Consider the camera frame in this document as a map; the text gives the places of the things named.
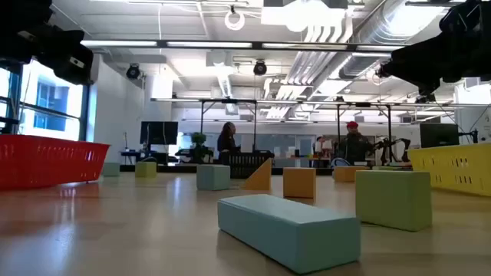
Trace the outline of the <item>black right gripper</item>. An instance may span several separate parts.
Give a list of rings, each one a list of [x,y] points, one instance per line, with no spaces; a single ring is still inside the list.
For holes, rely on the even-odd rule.
[[[443,79],[491,81],[491,1],[459,3],[449,9],[439,26],[448,47]],[[437,66],[441,58],[441,50],[430,42],[406,46],[381,64],[379,77],[397,77],[417,86],[419,94],[431,94],[440,87]]]

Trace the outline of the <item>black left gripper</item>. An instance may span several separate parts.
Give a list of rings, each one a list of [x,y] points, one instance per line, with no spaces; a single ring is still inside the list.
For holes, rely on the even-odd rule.
[[[84,32],[62,30],[49,26],[37,35],[38,62],[53,70],[59,77],[72,84],[87,85],[91,82],[91,68],[94,54],[82,45]]]

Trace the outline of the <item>orange cubes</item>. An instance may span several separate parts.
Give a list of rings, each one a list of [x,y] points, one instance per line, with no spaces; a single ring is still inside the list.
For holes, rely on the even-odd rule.
[[[357,171],[369,169],[368,166],[336,166],[333,178],[335,182],[354,182]]]

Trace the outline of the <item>large green block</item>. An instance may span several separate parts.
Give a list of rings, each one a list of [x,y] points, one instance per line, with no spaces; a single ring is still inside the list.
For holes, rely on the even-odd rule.
[[[433,224],[431,192],[428,172],[357,171],[356,216],[362,222],[418,232]]]

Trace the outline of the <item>green cube block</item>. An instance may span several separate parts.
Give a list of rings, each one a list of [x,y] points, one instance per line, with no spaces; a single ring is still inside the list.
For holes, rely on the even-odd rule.
[[[155,178],[157,176],[157,164],[155,162],[138,162],[135,165],[137,178]]]

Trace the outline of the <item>orange cube block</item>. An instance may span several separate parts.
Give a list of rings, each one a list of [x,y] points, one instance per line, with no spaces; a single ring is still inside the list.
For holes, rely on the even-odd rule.
[[[316,169],[284,168],[283,196],[287,198],[314,199],[316,196]]]

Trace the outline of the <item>blue cube block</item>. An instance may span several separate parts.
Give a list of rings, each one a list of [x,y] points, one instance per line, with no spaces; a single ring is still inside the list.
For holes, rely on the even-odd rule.
[[[196,167],[196,186],[198,190],[225,190],[230,187],[230,167],[203,164]]]

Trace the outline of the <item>orange wedge block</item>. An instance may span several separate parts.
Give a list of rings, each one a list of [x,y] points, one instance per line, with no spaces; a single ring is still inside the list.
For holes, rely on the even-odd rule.
[[[272,159],[267,159],[241,186],[252,191],[269,191],[272,180]]]

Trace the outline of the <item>long blue block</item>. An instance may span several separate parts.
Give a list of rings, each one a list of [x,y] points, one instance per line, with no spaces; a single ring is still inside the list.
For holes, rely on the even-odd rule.
[[[361,223],[353,215],[272,195],[217,202],[218,226],[297,274],[357,261]]]

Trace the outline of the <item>large window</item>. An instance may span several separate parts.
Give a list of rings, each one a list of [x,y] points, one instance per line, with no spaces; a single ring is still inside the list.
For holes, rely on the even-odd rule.
[[[18,120],[17,134],[78,140],[85,98],[84,86],[35,60],[18,74],[0,68],[0,117]]]

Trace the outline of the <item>black computer monitor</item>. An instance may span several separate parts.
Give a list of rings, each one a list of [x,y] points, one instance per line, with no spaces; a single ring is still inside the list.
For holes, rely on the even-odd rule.
[[[140,128],[140,143],[150,145],[176,145],[178,123],[173,121],[143,121]]]
[[[456,124],[420,124],[420,145],[422,148],[459,145],[459,129]]]

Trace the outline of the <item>person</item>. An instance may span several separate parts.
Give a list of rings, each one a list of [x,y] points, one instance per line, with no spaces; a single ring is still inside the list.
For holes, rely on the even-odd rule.
[[[366,161],[366,155],[374,151],[373,144],[358,130],[358,124],[350,121],[346,125],[348,134],[338,144],[338,157],[351,165]]]
[[[224,152],[239,152],[240,146],[236,145],[234,135],[236,133],[236,126],[232,122],[226,122],[217,140],[217,150],[220,153]]]

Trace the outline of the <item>red plastic basket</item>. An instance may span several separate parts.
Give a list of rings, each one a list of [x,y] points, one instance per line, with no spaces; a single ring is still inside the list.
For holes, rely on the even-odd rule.
[[[97,180],[109,146],[43,136],[0,135],[0,191]]]

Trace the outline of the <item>dark background desk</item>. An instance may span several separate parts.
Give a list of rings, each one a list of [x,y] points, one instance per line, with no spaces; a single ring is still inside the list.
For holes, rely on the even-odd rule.
[[[155,162],[166,166],[170,161],[167,153],[159,153],[154,151],[150,151],[148,153],[131,150],[122,151],[120,152],[120,156],[123,157],[126,162],[129,161],[130,164],[138,162]]]

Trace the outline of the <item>black beam with light strips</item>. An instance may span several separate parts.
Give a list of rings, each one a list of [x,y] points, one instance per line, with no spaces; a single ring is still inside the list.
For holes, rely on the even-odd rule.
[[[158,49],[223,49],[254,51],[327,51],[353,53],[390,53],[405,44],[355,44],[264,41],[183,41],[183,40],[83,40],[87,48],[158,48]]]

